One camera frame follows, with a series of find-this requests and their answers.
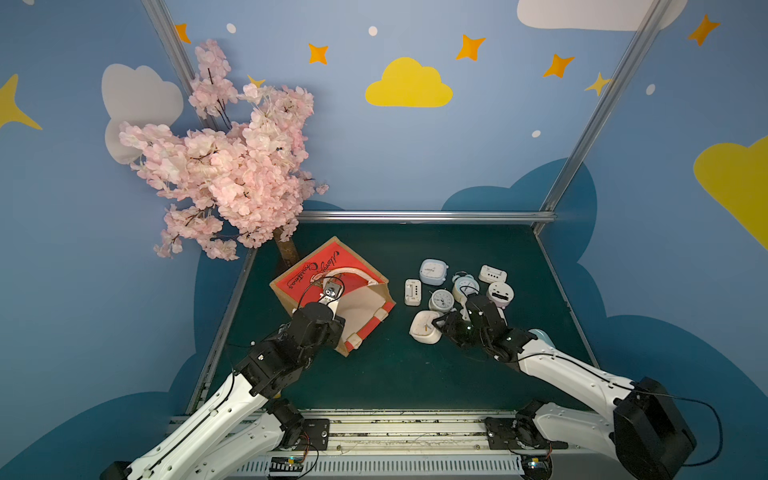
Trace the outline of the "white round smiley alarm clock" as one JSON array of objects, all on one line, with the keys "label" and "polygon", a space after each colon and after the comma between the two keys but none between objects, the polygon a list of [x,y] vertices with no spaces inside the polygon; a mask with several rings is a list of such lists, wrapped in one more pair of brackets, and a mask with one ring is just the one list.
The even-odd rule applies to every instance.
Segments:
[{"label": "white round smiley alarm clock", "polygon": [[502,281],[492,282],[488,285],[486,296],[498,307],[505,309],[514,299],[513,288]]}]

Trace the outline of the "blue twin bell alarm clock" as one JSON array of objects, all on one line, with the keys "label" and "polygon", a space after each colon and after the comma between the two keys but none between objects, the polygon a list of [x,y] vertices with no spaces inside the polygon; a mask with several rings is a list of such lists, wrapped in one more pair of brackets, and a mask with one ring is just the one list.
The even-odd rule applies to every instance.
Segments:
[{"label": "blue twin bell alarm clock", "polygon": [[480,285],[473,275],[459,271],[452,277],[452,295],[456,302],[464,305],[468,295],[480,293]]}]

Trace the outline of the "white twin bell alarm clock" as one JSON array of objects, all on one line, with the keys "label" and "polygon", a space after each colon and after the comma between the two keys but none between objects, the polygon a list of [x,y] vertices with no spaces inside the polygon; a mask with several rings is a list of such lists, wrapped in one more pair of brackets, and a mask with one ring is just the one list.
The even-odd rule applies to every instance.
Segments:
[{"label": "white twin bell alarm clock", "polygon": [[454,309],[455,298],[446,289],[438,289],[431,293],[428,307],[432,311],[448,313]]}]

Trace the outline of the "white box clock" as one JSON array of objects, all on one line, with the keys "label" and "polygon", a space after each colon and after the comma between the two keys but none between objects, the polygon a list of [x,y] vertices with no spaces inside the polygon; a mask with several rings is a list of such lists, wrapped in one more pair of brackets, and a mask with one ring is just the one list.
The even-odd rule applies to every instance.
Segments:
[{"label": "white box clock", "polygon": [[496,282],[505,283],[508,278],[506,271],[484,264],[481,266],[478,279],[484,283],[492,284]]}]

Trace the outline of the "cream square analog clock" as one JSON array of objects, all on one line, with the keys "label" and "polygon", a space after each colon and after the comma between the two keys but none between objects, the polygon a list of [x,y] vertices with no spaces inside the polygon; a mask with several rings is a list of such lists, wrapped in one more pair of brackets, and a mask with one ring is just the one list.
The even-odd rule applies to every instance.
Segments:
[{"label": "cream square analog clock", "polygon": [[436,344],[442,337],[442,332],[433,325],[433,321],[443,316],[442,312],[423,310],[418,312],[409,328],[409,335],[419,343]]}]

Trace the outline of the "small white rectangular clock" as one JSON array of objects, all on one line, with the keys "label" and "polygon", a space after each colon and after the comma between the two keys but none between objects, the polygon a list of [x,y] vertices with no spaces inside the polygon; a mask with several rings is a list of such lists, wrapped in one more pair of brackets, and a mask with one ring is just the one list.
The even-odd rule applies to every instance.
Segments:
[{"label": "small white rectangular clock", "polygon": [[422,282],[418,279],[406,279],[404,284],[404,303],[418,307],[422,301]]}]

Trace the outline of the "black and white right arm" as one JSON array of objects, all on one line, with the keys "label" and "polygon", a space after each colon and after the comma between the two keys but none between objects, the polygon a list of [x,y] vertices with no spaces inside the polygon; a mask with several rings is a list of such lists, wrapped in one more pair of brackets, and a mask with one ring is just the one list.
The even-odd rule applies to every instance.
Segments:
[{"label": "black and white right arm", "polygon": [[507,430],[508,449],[550,451],[576,446],[609,457],[636,479],[672,479],[697,441],[664,386],[633,381],[591,366],[560,350],[541,330],[507,323],[492,300],[469,295],[462,311],[431,321],[460,347],[479,347],[493,360],[542,380],[585,405],[584,410],[533,401]]}]

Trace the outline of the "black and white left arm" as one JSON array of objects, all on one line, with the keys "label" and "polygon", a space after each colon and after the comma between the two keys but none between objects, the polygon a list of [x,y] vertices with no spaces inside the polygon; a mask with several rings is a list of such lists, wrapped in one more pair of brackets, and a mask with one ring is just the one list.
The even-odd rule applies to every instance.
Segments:
[{"label": "black and white left arm", "polygon": [[336,347],[345,320],[338,302],[312,302],[278,332],[250,347],[213,396],[165,440],[102,479],[224,479],[249,459],[306,445],[304,418],[276,395],[296,382],[324,347]]}]

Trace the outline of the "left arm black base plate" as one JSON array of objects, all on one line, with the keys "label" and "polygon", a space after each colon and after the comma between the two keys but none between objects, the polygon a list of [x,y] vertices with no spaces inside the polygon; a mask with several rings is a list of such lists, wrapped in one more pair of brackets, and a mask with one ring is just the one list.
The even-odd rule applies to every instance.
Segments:
[{"label": "left arm black base plate", "polygon": [[285,447],[291,451],[328,449],[331,422],[327,418],[304,419],[300,426],[294,426],[285,435]]}]

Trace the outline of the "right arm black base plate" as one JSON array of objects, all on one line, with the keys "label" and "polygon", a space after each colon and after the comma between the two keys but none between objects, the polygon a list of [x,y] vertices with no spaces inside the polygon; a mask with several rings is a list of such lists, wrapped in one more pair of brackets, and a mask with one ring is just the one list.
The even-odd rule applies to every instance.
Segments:
[{"label": "right arm black base plate", "polygon": [[569,447],[567,442],[546,439],[528,417],[486,417],[483,423],[491,450],[548,450],[550,447],[566,450]]}]

